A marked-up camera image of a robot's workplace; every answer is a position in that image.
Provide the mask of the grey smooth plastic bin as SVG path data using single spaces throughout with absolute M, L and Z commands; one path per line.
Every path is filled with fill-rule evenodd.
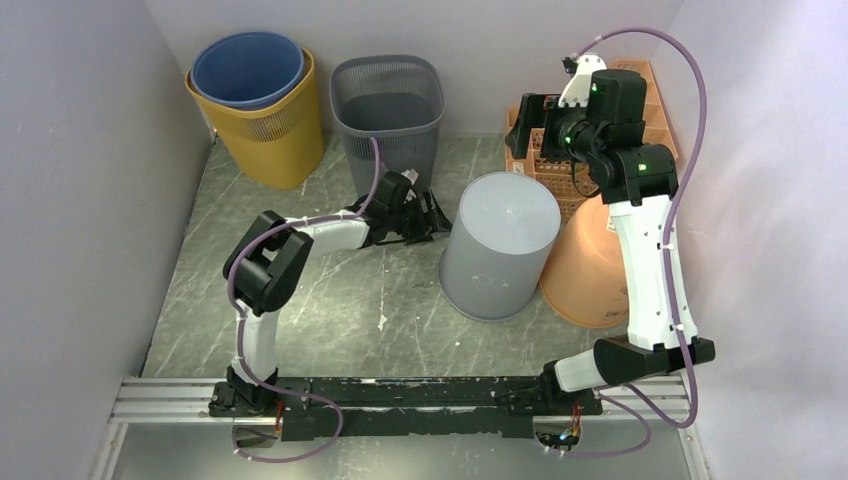
M 446 299 L 478 321 L 521 312 L 535 294 L 561 223 L 553 194 L 529 176 L 496 172 L 473 180 L 439 262 Z

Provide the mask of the grey mesh waste basket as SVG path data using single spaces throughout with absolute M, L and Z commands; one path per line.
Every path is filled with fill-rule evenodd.
M 417 173 L 431 188 L 445 100 L 436 68 L 414 55 L 376 55 L 339 64 L 330 76 L 330 105 L 355 191 L 368 193 L 377 149 L 383 168 Z

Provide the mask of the orange plastic bin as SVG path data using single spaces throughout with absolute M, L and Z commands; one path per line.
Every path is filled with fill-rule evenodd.
M 610 328 L 629 317 L 622 249 L 598 198 L 586 200 L 552 247 L 539 286 L 551 308 L 586 328 Z

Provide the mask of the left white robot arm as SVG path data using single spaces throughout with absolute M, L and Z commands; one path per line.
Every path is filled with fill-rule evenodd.
M 308 260 L 335 251 L 430 242 L 451 228 L 431 191 L 416 187 L 412 170 L 384 173 L 367 194 L 335 213 L 299 219 L 261 213 L 223 268 L 237 322 L 237 353 L 226 385 L 237 403 L 254 416 L 275 406 L 276 314 L 295 293 Z

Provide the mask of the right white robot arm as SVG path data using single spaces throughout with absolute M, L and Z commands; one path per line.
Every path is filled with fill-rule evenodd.
M 553 414 L 573 406 L 578 391 L 690 369 L 716 357 L 714 342 L 700 337 L 685 311 L 685 290 L 674 277 L 680 259 L 672 210 L 682 189 L 671 150 L 643 140 L 647 81 L 635 71 L 606 67 L 578 65 L 569 72 L 559 96 L 523 95 L 505 144 L 523 159 L 532 130 L 543 129 L 542 157 L 587 165 L 622 248 L 629 325 L 624 335 L 545 365 L 539 398 Z

